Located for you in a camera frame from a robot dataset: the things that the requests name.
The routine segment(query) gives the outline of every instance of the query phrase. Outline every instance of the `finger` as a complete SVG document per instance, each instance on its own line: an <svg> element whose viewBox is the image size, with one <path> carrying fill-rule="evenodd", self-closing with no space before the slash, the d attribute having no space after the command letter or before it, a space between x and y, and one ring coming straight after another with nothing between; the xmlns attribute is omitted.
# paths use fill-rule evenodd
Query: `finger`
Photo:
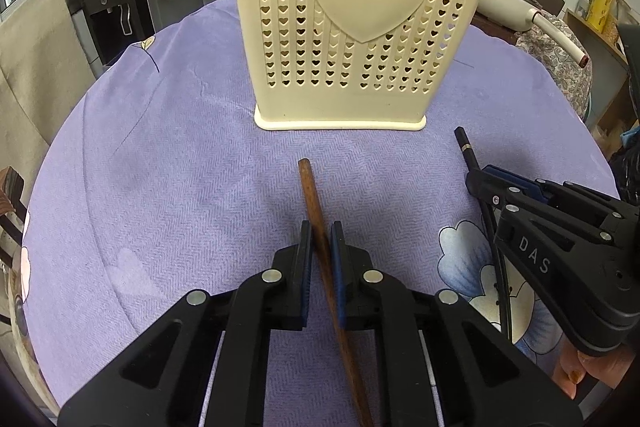
<svg viewBox="0 0 640 427"><path fill-rule="evenodd" d="M579 384L584 375L587 374L586 369L578 359L578 350L567 339L562 341L562 350L558 360L569 380L575 385Z"/></svg>
<svg viewBox="0 0 640 427"><path fill-rule="evenodd" d="M577 388L575 384L571 380L569 380L569 377L564 372L564 369L562 369L559 361L556 363L556 368L554 369L554 373L551 376L551 380L553 380L569 398L571 398L572 400L575 398Z"/></svg>
<svg viewBox="0 0 640 427"><path fill-rule="evenodd" d="M578 359L587 372L612 389L622 381L634 357L635 353L628 346L620 346L604 357L589 357L578 352Z"/></svg>

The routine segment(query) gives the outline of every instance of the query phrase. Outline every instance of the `cream plastic basket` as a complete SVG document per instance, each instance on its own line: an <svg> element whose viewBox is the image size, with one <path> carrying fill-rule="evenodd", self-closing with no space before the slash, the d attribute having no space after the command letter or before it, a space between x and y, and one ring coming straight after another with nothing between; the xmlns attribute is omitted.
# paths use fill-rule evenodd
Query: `cream plastic basket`
<svg viewBox="0 0 640 427"><path fill-rule="evenodd" d="M477 4L238 0L256 123L422 129Z"/></svg>

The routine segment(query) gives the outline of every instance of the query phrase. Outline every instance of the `silver screw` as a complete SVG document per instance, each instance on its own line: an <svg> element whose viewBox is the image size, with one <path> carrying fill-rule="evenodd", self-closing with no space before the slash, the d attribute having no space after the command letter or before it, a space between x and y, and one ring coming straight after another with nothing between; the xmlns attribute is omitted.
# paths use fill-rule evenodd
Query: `silver screw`
<svg viewBox="0 0 640 427"><path fill-rule="evenodd" d="M262 272L262 280L265 282L278 282L280 279L282 279L280 270L271 268Z"/></svg>
<svg viewBox="0 0 640 427"><path fill-rule="evenodd" d="M453 290L443 290L438 294L438 299L444 304L455 304L458 302L458 294Z"/></svg>
<svg viewBox="0 0 640 427"><path fill-rule="evenodd" d="M207 295L202 290L194 290L187 295L187 302L191 306L198 306L207 300Z"/></svg>
<svg viewBox="0 0 640 427"><path fill-rule="evenodd" d="M370 283L377 283L382 281L382 273L378 270L367 270L364 272L362 278Z"/></svg>

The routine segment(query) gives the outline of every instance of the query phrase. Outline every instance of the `purple tablecloth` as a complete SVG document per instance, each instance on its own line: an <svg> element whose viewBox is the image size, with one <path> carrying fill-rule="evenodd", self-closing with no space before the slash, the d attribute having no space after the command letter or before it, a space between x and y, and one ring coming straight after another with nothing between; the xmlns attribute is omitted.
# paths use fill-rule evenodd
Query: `purple tablecloth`
<svg viewBox="0 0 640 427"><path fill-rule="evenodd" d="M449 286L492 322L495 276L455 127L481 165L616 193L542 65L473 27L420 132L260 130L230 0L162 30L148 53L130 46L89 90L31 198L25 311L60 404L188 290L235 288L297 242L304 156L325 218L376 267L419 291ZM511 268L510 285L517 345L548 370L561 331ZM314 266L308 328L272 336L265 426L356 425L334 338ZM368 339L358 355L372 382Z"/></svg>

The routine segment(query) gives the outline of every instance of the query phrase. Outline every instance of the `pan handle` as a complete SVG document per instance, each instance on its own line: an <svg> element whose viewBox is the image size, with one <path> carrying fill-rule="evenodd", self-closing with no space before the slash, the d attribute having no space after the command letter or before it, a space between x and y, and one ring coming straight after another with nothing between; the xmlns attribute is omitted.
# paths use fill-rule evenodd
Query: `pan handle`
<svg viewBox="0 0 640 427"><path fill-rule="evenodd" d="M589 62L589 56L584 53L578 46L576 46L573 41L567 37L564 33L562 33L558 28L552 25L551 22L545 19L545 16L539 12L539 10L532 9L529 11L529 16L531 17L532 22L540 28L543 32L545 32L549 37L556 41L558 46L560 46L564 51L566 51L569 56L575 60L575 62L581 68L585 68Z"/></svg>

